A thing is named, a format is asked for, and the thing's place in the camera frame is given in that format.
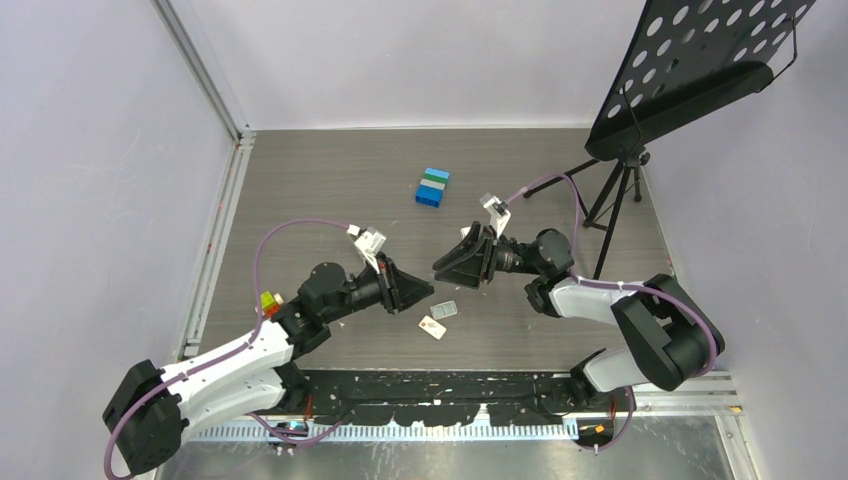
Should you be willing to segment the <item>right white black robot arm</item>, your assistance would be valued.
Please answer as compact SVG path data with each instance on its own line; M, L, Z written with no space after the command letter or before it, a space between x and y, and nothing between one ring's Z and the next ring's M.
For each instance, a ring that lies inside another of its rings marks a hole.
M570 372L572 400L584 410L598 409L619 388L650 383L673 391L708 373L725 348L722 334L675 278L657 274L628 283L582 277L569 240L556 229L522 243L474 222L433 269L436 280L473 289L498 272L528 274L533 279L525 292L536 312L617 327L624 348L596 352Z

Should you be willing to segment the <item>white staples box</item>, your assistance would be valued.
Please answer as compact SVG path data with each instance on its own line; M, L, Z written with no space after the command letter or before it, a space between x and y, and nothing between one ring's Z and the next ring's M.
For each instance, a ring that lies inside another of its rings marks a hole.
M430 316L424 316L418 326L436 340L441 340L447 332L447 328L444 325Z

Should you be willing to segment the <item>clear staples tray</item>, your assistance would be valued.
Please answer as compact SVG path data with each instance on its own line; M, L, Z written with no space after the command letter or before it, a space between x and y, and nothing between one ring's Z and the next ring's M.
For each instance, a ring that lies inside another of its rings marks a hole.
M430 317L434 320L449 318L458 313L458 307L454 301L446 301L430 307Z

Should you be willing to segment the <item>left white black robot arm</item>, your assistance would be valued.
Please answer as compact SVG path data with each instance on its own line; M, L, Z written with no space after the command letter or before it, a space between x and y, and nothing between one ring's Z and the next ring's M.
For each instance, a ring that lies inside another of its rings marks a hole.
M331 322L374 305L403 312L433 292L429 281L400 270L383 253L353 277L337 263L321 263L294 299L249 333L183 362L133 365L102 414L110 432L104 474L116 478L115 453L132 478L165 463L195 434L234 417L274 407L298 412L307 389L292 377L293 362L330 338Z

